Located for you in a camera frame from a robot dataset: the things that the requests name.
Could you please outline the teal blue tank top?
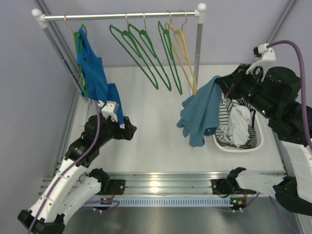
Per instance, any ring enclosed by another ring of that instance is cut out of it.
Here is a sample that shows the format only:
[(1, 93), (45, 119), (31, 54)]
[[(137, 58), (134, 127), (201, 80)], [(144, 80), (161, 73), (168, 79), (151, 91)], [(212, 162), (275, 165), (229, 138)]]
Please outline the teal blue tank top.
[(215, 82), (218, 78), (218, 75), (212, 77), (200, 87), (196, 95), (182, 102), (183, 109), (176, 126), (182, 129), (184, 137), (189, 137), (191, 147), (204, 146), (205, 137), (214, 135), (220, 125), (222, 91)]

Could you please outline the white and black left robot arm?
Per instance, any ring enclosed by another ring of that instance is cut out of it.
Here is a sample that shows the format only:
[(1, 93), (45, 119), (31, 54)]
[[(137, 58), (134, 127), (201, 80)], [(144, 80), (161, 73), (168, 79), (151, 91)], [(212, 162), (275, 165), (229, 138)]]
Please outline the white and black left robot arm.
[(99, 156), (100, 148), (112, 139), (132, 140), (137, 127), (124, 117), (124, 127), (101, 114), (89, 117), (80, 137), (70, 144), (58, 172), (27, 210), (21, 210), (18, 220), (33, 234), (60, 234), (73, 214), (92, 196), (111, 188), (110, 175), (95, 168), (85, 181), (71, 191), (79, 177), (86, 173)]

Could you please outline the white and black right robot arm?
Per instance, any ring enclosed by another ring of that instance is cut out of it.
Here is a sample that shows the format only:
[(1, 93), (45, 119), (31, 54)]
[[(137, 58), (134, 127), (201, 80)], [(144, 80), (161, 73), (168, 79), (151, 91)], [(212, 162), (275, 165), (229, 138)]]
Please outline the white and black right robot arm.
[(251, 190), (275, 198), (289, 212), (312, 215), (312, 109), (296, 101), (301, 79), (287, 67), (275, 66), (255, 74), (241, 64), (215, 83), (223, 94), (243, 99), (263, 117), (286, 149), (293, 175), (269, 176), (237, 167), (227, 175), (232, 193)]

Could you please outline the bright blue tank top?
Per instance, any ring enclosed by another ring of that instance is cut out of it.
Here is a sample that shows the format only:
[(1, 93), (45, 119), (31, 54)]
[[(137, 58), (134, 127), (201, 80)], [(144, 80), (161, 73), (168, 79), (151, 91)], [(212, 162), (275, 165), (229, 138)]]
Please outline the bright blue tank top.
[(82, 61), (83, 70), (88, 78), (88, 98), (95, 101), (114, 101), (119, 104), (117, 118), (120, 126), (124, 126), (123, 111), (119, 92), (115, 83), (108, 83), (104, 72), (102, 58), (94, 53), (88, 38), (85, 25), (77, 30), (83, 37), (83, 57), (87, 62)]

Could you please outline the yellow hanger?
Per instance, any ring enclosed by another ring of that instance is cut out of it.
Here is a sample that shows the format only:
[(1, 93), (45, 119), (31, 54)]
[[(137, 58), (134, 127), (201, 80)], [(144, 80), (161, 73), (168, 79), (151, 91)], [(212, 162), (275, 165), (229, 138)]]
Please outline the yellow hanger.
[(187, 72), (185, 70), (185, 67), (183, 65), (183, 62), (182, 62), (182, 59), (181, 57), (179, 56), (179, 52), (177, 51), (175, 45), (173, 43), (171, 43), (171, 46), (172, 46), (172, 49), (174, 51), (174, 54), (176, 56), (176, 58), (178, 59), (178, 62), (179, 62), (179, 65), (184, 73), (184, 76), (188, 82), (188, 85), (192, 91), (192, 94), (193, 95), (196, 95), (197, 94), (197, 82), (195, 80), (195, 74), (194, 74), (194, 70), (193, 70), (193, 67), (192, 67), (192, 64), (191, 64), (191, 60), (189, 58), (189, 53), (188, 53), (188, 48), (187, 48), (187, 43), (186, 43), (186, 40), (185, 40), (185, 36), (184, 36), (184, 33), (183, 33), (183, 25), (187, 22), (187, 19), (185, 20), (185, 22), (183, 23), (181, 29), (175, 29), (173, 26), (172, 26), (172, 14), (170, 11), (166, 11), (168, 12), (169, 14), (169, 17), (170, 17), (170, 22), (168, 23), (165, 23), (165, 26), (168, 28), (168, 30), (171, 30), (173, 32), (173, 35), (174, 35), (174, 38), (175, 38), (175, 41), (176, 41), (176, 44), (179, 48), (179, 51), (182, 55), (182, 57), (184, 58), (184, 60), (187, 62), (187, 66), (189, 68), (189, 71)]

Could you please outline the green hanger with blue top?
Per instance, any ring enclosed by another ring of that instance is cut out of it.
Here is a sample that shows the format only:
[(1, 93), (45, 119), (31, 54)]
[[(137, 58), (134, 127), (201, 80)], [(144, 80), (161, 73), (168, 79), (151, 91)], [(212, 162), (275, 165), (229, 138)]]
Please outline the green hanger with blue top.
[(75, 42), (75, 48), (76, 48), (76, 54), (77, 54), (77, 65), (78, 65), (78, 70), (79, 70), (78, 77), (80, 78), (82, 94), (84, 97), (88, 97), (88, 78), (82, 67), (82, 61), (87, 62), (87, 60), (83, 57), (83, 37), (79, 31), (74, 31), (73, 28), (67, 23), (66, 15), (64, 16), (64, 22), (66, 26), (71, 29), (73, 36), (74, 36), (74, 42)]

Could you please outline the silver and white clothes rack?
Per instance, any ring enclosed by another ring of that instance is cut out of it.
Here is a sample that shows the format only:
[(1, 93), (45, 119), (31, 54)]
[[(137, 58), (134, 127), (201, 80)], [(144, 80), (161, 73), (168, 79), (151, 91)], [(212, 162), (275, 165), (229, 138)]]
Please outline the silver and white clothes rack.
[[(196, 48), (195, 48), (195, 63), (192, 65), (195, 80), (198, 81), (198, 71), (199, 71), (199, 61), (200, 61), (200, 51), (201, 51), (201, 40), (202, 40), (202, 31), (203, 31), (203, 23), (205, 19), (205, 14), (207, 11), (207, 5), (204, 3), (200, 3), (197, 8), (192, 12), (171, 12), (172, 18), (173, 17), (195, 17), (197, 18), (197, 36), (196, 36)], [(127, 14), (128, 19), (130, 18), (143, 18), (143, 13), (130, 13)], [(41, 26), (42, 29), (46, 30), (48, 27), (48, 22), (50, 21), (63, 21), (64, 16), (48, 16), (43, 14), (39, 9), (32, 10), (32, 16), (36, 19), (37, 23)], [(104, 20), (104, 19), (125, 19), (124, 14), (102, 14), (102, 15), (67, 15), (67, 21), (69, 20)], [(146, 18), (164, 18), (169, 16), (168, 12), (164, 13), (145, 13)], [(174, 40), (174, 35), (171, 30), (169, 30), (171, 41)], [(174, 59), (175, 62), (178, 61), (174, 52)]]

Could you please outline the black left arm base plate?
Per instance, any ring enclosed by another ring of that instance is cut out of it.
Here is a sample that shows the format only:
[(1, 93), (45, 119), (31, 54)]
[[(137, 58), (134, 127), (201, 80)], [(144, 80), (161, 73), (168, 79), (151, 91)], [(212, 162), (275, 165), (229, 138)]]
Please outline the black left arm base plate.
[(108, 195), (123, 195), (125, 191), (124, 179), (111, 179), (107, 189)]

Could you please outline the aluminium mounting rail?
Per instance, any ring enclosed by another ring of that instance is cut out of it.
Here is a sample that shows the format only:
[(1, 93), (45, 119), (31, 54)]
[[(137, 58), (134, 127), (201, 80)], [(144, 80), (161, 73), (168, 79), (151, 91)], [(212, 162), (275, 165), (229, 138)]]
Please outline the aluminium mounting rail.
[[(224, 172), (196, 174), (111, 174), (111, 179), (124, 179), (123, 195), (98, 193), (82, 207), (109, 209), (124, 207), (229, 207), (238, 208), (249, 205), (257, 193), (252, 190), (235, 192), (226, 198), (214, 195), (212, 179), (225, 179)], [(81, 177), (72, 187), (74, 191), (87, 176)]]

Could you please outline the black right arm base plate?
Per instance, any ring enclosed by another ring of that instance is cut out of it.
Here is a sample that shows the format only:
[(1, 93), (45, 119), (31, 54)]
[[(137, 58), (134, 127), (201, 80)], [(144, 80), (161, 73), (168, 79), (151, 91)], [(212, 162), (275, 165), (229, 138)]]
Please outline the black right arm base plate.
[(214, 195), (226, 198), (234, 194), (233, 184), (228, 179), (212, 179), (211, 184)]

